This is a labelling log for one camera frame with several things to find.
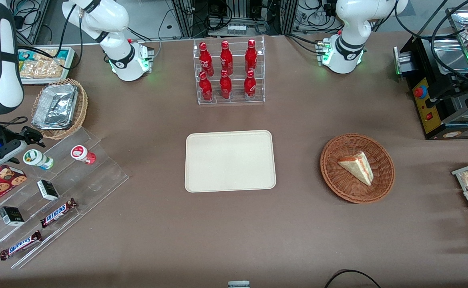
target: red bottle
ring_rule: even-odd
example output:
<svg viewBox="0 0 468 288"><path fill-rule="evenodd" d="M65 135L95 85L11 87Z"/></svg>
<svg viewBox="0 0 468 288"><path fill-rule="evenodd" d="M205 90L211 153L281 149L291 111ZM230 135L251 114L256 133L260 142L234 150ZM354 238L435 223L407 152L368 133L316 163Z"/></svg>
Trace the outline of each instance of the red bottle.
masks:
<svg viewBox="0 0 468 288"><path fill-rule="evenodd" d="M207 51L207 45L205 42L199 44L200 47L200 65L202 70L207 73L207 76L212 77L214 75L214 68L212 67L212 57Z"/></svg>
<svg viewBox="0 0 468 288"><path fill-rule="evenodd" d="M221 60L221 68L225 69L229 75L232 75L234 73L234 63L227 40L221 41L221 55L219 55L219 58Z"/></svg>
<svg viewBox="0 0 468 288"><path fill-rule="evenodd" d="M255 85L257 83L253 78L253 70L249 70L248 73L246 73L246 76L247 77L245 79L245 99L251 101L255 98Z"/></svg>
<svg viewBox="0 0 468 288"><path fill-rule="evenodd" d="M257 50L255 49L255 40L250 39L248 40L248 49L246 50L245 54L245 70L248 73L250 69L255 71L255 68L257 68Z"/></svg>
<svg viewBox="0 0 468 288"><path fill-rule="evenodd" d="M221 87L221 96L225 100L229 100L232 96L232 80L230 80L229 73L226 69L221 71L221 79L219 80Z"/></svg>
<svg viewBox="0 0 468 288"><path fill-rule="evenodd" d="M203 97L203 101L211 102L212 101L212 86L211 82L207 79L207 75L204 71L200 71L200 91Z"/></svg>

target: white tray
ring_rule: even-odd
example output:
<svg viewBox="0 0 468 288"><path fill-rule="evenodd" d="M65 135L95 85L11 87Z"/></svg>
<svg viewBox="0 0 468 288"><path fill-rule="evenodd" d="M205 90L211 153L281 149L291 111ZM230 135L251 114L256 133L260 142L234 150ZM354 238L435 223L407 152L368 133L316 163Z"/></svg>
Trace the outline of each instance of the white tray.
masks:
<svg viewBox="0 0 468 288"><path fill-rule="evenodd" d="M36 46L36 48L40 49L58 49L58 46ZM73 57L75 56L75 51L71 47L61 47L62 51L68 50L68 55L65 58L65 67L71 67ZM27 52L25 49L19 49L19 52ZM68 76L69 69L63 69L61 76L59 78L20 78L22 84L49 84L59 80L65 80Z"/></svg>
<svg viewBox="0 0 468 288"><path fill-rule="evenodd" d="M273 140L266 130L196 133L186 140L188 192L271 189Z"/></svg>

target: wicker basket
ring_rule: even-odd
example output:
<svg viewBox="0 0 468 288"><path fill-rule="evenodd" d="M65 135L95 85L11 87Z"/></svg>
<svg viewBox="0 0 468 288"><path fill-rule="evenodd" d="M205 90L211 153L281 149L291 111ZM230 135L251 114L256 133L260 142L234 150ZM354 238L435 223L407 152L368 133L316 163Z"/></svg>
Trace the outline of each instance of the wicker basket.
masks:
<svg viewBox="0 0 468 288"><path fill-rule="evenodd" d="M360 182L338 164L338 159L364 151L373 171L371 186ZM373 203L387 195L394 184L394 163L375 140L362 134L344 134L331 139L323 149L320 168L327 185L337 195L357 204Z"/></svg>
<svg viewBox="0 0 468 288"><path fill-rule="evenodd" d="M49 86L63 85L63 84L73 84L79 88L78 99L75 105L73 124L72 124L72 127L70 127L67 130L40 130L33 126L33 128L39 130L40 133L42 133L44 137L49 138L49 139L61 140L65 138L66 136L73 134L75 131L77 131L77 129L79 129L79 127L82 126L82 123L84 122L84 118L86 118L86 109L88 109L88 96L86 95L86 91L84 91L84 89L82 88L81 84L79 84L79 82L73 79L60 80L58 82L49 84ZM42 91L38 93L38 97L36 97L36 100L34 101L33 108L31 109L31 118L34 117L34 113L36 111L36 108L38 107L38 102L40 101L40 95L42 95Z"/></svg>

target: table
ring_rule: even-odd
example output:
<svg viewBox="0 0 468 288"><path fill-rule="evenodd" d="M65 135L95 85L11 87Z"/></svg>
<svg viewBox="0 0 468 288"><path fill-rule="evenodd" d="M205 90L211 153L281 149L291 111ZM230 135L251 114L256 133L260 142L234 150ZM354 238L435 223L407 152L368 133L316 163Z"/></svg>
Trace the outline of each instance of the table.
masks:
<svg viewBox="0 0 468 288"><path fill-rule="evenodd" d="M468 165L468 140L424 140L394 73L392 48L407 40L375 33L359 67L337 75L287 38L266 37L267 101L250 106L197 105L190 40L164 42L136 82L85 46L71 74L89 96L85 127L131 178L27 266L0 268L0 287L307 288L343 268L384 287L468 287L468 204L450 174ZM26 87L22 106L0 119L29 115L38 91ZM190 133L258 129L273 135L275 188L185 190ZM348 203L320 175L323 146L348 132L394 160L395 186L380 202Z"/></svg>

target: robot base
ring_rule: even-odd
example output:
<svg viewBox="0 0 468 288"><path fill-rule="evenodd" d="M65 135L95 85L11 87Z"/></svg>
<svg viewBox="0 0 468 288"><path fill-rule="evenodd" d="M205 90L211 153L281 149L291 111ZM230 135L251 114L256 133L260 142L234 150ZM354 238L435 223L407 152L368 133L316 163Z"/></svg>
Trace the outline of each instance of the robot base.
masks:
<svg viewBox="0 0 468 288"><path fill-rule="evenodd" d="M331 71L339 74L347 74L355 70L357 64L362 60L362 51L358 56L353 54L351 60L346 60L344 56L335 47L335 42L339 35L333 35L331 38L325 38L321 46L316 45L317 52L323 52L325 55L318 55L317 60L320 66L326 66Z"/></svg>
<svg viewBox="0 0 468 288"><path fill-rule="evenodd" d="M131 43L131 45L135 48L135 56L125 68L117 68L111 61L109 62L113 72L124 81L134 81L143 76L144 73L151 73L154 62L154 50L152 48L139 43Z"/></svg>

